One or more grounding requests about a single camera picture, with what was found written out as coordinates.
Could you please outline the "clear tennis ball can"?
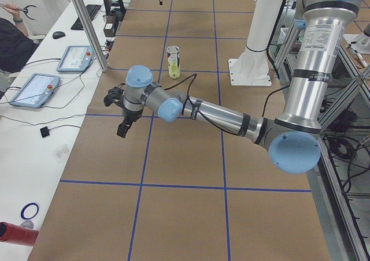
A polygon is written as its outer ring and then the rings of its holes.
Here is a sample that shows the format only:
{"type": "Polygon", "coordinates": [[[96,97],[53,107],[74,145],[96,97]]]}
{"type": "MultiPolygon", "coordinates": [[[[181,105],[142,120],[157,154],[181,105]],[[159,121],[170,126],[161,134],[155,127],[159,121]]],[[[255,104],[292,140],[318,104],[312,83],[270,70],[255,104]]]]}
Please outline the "clear tennis ball can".
{"type": "Polygon", "coordinates": [[[180,49],[178,46],[168,46],[166,52],[169,76],[172,79],[177,79],[180,77],[180,49]]]}

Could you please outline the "black box with label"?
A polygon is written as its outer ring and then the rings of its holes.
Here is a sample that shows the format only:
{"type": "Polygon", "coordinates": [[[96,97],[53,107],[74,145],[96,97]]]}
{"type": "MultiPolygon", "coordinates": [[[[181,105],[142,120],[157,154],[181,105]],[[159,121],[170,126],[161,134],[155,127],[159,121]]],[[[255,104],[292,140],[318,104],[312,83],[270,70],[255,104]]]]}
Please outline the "black box with label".
{"type": "Polygon", "coordinates": [[[103,32],[107,38],[112,38],[115,36],[121,25],[123,17],[124,13],[118,9],[112,10],[110,14],[103,15],[103,20],[105,22],[103,32]]]}

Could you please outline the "small electronics board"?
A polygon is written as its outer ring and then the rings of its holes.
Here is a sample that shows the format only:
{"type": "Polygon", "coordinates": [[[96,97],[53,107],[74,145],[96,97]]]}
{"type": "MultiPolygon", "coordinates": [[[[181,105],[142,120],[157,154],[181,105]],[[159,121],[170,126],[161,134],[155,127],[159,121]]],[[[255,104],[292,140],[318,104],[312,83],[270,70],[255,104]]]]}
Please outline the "small electronics board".
{"type": "Polygon", "coordinates": [[[107,50],[110,51],[113,47],[113,43],[114,43],[114,40],[106,39],[104,46],[107,50]]]}

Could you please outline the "small black square pad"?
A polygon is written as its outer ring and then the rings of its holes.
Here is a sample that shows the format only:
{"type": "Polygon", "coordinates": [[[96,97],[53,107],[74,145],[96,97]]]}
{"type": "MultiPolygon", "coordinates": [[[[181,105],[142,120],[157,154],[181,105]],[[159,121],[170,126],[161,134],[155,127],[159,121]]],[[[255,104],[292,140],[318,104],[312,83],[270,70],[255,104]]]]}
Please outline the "small black square pad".
{"type": "Polygon", "coordinates": [[[47,126],[40,128],[40,134],[42,138],[48,137],[50,135],[50,129],[47,126]]]}

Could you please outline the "far blue teach pendant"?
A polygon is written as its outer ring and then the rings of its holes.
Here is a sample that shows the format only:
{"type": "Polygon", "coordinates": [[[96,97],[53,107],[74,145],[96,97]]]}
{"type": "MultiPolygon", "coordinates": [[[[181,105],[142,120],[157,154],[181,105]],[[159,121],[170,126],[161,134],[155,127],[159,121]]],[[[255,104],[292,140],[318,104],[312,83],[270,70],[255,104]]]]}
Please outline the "far blue teach pendant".
{"type": "Polygon", "coordinates": [[[56,68],[58,72],[83,72],[94,58],[91,46],[68,46],[56,68]]]}

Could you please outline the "blue teach pendant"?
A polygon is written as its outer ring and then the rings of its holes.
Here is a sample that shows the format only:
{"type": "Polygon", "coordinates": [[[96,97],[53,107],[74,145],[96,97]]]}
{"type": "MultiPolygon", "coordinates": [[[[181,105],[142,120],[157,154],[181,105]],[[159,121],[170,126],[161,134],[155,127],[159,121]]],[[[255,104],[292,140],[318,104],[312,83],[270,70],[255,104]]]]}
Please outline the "blue teach pendant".
{"type": "Polygon", "coordinates": [[[51,97],[59,83],[59,76],[34,73],[9,101],[9,104],[38,109],[51,97]]]}
{"type": "Polygon", "coordinates": [[[91,46],[68,46],[56,68],[58,72],[83,72],[94,58],[91,46]]]}

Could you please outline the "near blue teach pendant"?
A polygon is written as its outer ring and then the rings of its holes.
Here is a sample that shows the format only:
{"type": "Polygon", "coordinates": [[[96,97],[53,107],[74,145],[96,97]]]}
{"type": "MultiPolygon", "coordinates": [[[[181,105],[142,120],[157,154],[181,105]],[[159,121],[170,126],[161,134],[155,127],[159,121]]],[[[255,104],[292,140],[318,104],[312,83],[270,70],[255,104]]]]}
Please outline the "near blue teach pendant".
{"type": "Polygon", "coordinates": [[[34,73],[9,101],[9,104],[38,109],[51,97],[59,83],[59,76],[34,73]]]}

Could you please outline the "black computer mouse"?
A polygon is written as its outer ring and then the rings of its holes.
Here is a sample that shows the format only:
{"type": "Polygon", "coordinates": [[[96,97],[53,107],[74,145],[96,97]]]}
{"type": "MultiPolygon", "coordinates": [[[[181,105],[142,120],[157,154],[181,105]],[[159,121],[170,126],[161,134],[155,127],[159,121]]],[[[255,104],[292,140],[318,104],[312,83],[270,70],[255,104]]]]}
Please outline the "black computer mouse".
{"type": "Polygon", "coordinates": [[[52,38],[53,39],[60,39],[60,38],[63,38],[63,37],[65,37],[66,36],[66,34],[65,34],[65,32],[63,32],[63,31],[55,31],[55,32],[53,32],[53,34],[52,34],[52,38]]]}

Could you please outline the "seated person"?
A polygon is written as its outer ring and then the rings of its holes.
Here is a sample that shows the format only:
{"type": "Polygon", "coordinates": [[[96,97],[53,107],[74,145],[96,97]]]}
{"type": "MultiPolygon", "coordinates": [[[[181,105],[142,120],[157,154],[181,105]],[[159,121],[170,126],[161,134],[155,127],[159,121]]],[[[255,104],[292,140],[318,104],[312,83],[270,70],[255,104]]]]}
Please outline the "seated person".
{"type": "Polygon", "coordinates": [[[29,38],[27,28],[16,5],[2,5],[13,16],[14,23],[1,18],[1,70],[15,73],[22,70],[36,51],[38,44],[29,38]]]}

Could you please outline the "red bottle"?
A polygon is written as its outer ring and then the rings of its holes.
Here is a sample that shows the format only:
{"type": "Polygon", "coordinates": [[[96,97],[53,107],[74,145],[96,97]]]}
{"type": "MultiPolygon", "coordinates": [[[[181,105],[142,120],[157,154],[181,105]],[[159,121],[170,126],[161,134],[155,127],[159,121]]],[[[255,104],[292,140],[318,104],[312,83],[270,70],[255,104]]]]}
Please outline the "red bottle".
{"type": "Polygon", "coordinates": [[[4,243],[33,246],[38,234],[37,230],[1,222],[1,242],[4,243]]]}

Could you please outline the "aluminium frame post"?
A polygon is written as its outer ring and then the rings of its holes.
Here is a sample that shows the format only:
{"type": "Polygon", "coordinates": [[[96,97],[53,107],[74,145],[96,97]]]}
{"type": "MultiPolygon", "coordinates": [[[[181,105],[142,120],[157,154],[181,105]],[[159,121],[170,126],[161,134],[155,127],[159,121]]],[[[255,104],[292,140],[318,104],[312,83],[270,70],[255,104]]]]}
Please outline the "aluminium frame post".
{"type": "Polygon", "coordinates": [[[72,3],[75,7],[76,13],[78,17],[80,18],[80,21],[82,22],[83,29],[85,31],[85,34],[87,36],[87,39],[95,53],[95,57],[99,63],[99,66],[101,68],[102,72],[106,72],[108,68],[108,63],[106,61],[106,58],[102,52],[102,47],[100,45],[100,42],[98,40],[97,34],[95,32],[95,29],[93,27],[92,21],[90,19],[90,16],[88,15],[88,11],[86,9],[86,6],[84,4],[83,0],[72,0],[72,3]]]}

